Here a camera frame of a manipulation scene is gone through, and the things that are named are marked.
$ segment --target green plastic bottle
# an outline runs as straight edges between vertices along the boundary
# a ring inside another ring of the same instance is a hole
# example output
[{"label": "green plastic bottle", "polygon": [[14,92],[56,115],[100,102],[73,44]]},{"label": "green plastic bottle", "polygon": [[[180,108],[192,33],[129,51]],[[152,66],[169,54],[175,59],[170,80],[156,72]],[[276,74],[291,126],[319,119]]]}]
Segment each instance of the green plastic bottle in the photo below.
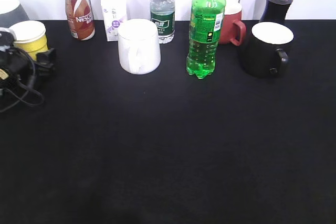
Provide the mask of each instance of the green plastic bottle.
[{"label": "green plastic bottle", "polygon": [[203,79],[215,69],[215,54],[221,35],[225,0],[193,0],[187,72]]}]

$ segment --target yellow cup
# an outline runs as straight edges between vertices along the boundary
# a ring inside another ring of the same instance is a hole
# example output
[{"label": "yellow cup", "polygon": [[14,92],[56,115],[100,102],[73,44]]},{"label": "yellow cup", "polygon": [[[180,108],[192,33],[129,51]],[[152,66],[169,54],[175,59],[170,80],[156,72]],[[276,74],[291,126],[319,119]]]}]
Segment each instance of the yellow cup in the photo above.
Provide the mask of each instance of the yellow cup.
[{"label": "yellow cup", "polygon": [[46,27],[39,21],[29,20],[14,24],[10,29],[15,33],[14,46],[25,50],[33,60],[36,54],[48,51]]}]

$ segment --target mug handle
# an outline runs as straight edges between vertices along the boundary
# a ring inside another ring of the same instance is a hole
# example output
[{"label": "mug handle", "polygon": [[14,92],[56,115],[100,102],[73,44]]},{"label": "mug handle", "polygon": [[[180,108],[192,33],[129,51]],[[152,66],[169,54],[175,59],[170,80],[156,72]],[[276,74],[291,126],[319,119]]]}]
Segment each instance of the mug handle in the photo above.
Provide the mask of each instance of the mug handle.
[{"label": "mug handle", "polygon": [[130,49],[128,50],[128,63],[130,66],[130,72],[131,73],[139,73],[139,70],[141,68],[141,59],[138,57],[138,45],[132,45]]},{"label": "mug handle", "polygon": [[277,54],[280,58],[280,65],[278,68],[278,76],[283,76],[288,65],[288,55],[283,49],[277,49]]},{"label": "mug handle", "polygon": [[238,41],[238,40],[236,40],[236,38],[232,38],[230,41],[232,42],[233,45],[240,46],[244,42],[244,39],[245,39],[245,36],[246,36],[246,26],[240,20],[235,20],[233,22],[233,24],[235,24],[236,26],[238,26],[239,29],[240,29],[240,39]]}]

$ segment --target green bottle label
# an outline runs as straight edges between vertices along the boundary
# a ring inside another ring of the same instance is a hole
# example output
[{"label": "green bottle label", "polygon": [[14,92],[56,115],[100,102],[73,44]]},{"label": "green bottle label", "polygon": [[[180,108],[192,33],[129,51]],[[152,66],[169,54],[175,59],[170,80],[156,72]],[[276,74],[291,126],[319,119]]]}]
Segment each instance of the green bottle label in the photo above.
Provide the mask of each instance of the green bottle label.
[{"label": "green bottle label", "polygon": [[159,36],[167,36],[174,31],[175,12],[169,15],[158,15],[151,12],[151,21],[157,26]]},{"label": "green bottle label", "polygon": [[207,44],[218,42],[221,36],[223,17],[223,13],[205,14],[192,10],[190,20],[191,39]]}]

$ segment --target black tablecloth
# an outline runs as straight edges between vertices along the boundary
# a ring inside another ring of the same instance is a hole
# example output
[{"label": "black tablecloth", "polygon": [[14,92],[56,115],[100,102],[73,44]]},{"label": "black tablecloth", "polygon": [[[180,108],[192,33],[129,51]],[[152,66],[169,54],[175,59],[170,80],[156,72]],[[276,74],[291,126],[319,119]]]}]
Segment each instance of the black tablecloth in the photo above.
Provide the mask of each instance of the black tablecloth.
[{"label": "black tablecloth", "polygon": [[275,80],[245,74],[233,45],[189,76],[188,22],[144,76],[120,67],[102,22],[89,41],[45,24],[46,103],[0,115],[0,223],[336,222],[336,21],[287,22]]}]

